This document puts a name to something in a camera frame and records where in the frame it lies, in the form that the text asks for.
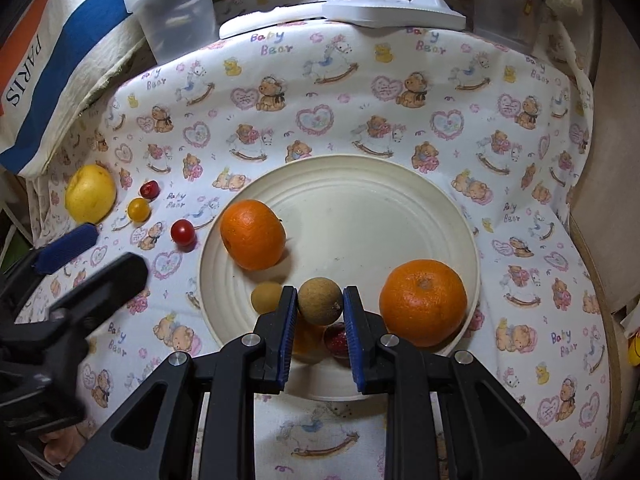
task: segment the red fruit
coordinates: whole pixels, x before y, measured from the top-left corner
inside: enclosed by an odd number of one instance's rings
[[[324,331],[324,345],[336,359],[348,359],[347,331],[344,323],[338,322],[328,326]]]
[[[176,245],[188,247],[196,241],[196,229],[188,220],[178,220],[171,226],[171,238]]]
[[[145,182],[142,186],[140,186],[140,196],[142,198],[146,198],[147,200],[153,200],[158,198],[160,194],[160,186],[155,180],[150,180],[149,182]]]

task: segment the yellow cherry tomato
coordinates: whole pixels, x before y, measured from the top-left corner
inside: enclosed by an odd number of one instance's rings
[[[127,214],[134,222],[144,222],[151,214],[151,208],[144,198],[134,198],[129,202]]]

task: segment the white bowl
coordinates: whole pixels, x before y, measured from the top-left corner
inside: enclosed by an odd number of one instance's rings
[[[480,292],[473,235],[459,209],[434,184],[407,168],[368,156],[313,156],[271,171],[232,200],[268,205],[287,233],[286,256],[271,269],[247,272],[228,256],[216,219],[200,261],[205,319],[220,344],[251,332],[257,314],[250,296],[274,280],[299,288],[324,276],[340,288],[356,285],[366,310],[379,312],[380,290],[391,270],[419,258],[454,269],[465,286],[464,323],[436,350],[449,354],[473,316]],[[288,394],[317,400],[361,397],[351,370],[328,354],[314,364],[294,358]]]

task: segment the mandarin orange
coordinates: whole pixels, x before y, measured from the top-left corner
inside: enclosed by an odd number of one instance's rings
[[[389,332],[416,346],[434,346],[462,323],[466,292],[450,267],[436,260],[413,260],[391,271],[379,306]]]
[[[245,270],[273,267],[286,240],[278,217],[257,200],[230,204],[220,219],[220,236],[231,258]]]

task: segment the metal screw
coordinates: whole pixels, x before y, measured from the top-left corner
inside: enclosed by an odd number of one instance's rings
[[[380,343],[382,344],[382,346],[396,346],[399,342],[400,340],[395,334],[385,334],[380,338]]]
[[[66,310],[64,308],[59,308],[57,310],[54,310],[51,315],[49,316],[49,319],[56,321],[59,319],[63,319],[63,317],[66,316]]]
[[[51,382],[51,377],[45,374],[35,374],[33,378],[36,379],[36,381],[38,381],[43,386]]]
[[[241,341],[244,346],[256,346],[260,342],[260,336],[254,333],[244,334]]]
[[[187,362],[187,354],[185,352],[174,352],[169,355],[169,364],[171,366],[180,366]]]
[[[466,350],[458,350],[453,357],[461,365],[469,365],[474,361],[474,357]]]

